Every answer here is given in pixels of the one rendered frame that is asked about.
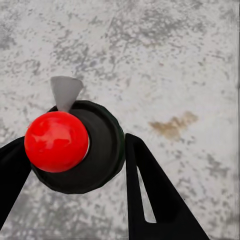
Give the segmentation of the insectifuge atomizer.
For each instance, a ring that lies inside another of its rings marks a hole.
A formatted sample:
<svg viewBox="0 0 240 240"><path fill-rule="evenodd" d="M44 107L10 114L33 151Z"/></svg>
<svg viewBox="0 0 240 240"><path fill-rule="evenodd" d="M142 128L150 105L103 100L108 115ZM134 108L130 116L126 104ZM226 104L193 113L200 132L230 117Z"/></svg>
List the insectifuge atomizer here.
<svg viewBox="0 0 240 240"><path fill-rule="evenodd" d="M52 191L86 194L126 167L125 134L103 105L77 100L84 84L71 76L49 80L56 105L27 129L24 149L39 181Z"/></svg>

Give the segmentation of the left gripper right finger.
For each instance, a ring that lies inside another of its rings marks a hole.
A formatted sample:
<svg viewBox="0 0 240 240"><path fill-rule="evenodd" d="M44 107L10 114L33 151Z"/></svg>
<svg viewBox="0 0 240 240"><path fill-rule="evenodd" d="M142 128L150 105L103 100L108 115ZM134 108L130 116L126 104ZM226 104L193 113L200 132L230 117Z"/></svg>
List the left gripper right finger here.
<svg viewBox="0 0 240 240"><path fill-rule="evenodd" d="M145 142L125 134L129 240L210 240ZM145 220L139 168L156 223Z"/></svg>

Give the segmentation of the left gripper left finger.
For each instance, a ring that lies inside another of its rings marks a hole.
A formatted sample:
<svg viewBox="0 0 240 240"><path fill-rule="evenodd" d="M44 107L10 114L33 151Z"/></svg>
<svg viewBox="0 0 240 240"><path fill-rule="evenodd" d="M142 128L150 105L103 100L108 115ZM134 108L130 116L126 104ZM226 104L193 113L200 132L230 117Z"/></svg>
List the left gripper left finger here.
<svg viewBox="0 0 240 240"><path fill-rule="evenodd" d="M21 136L0 148L0 230L32 170L24 141Z"/></svg>

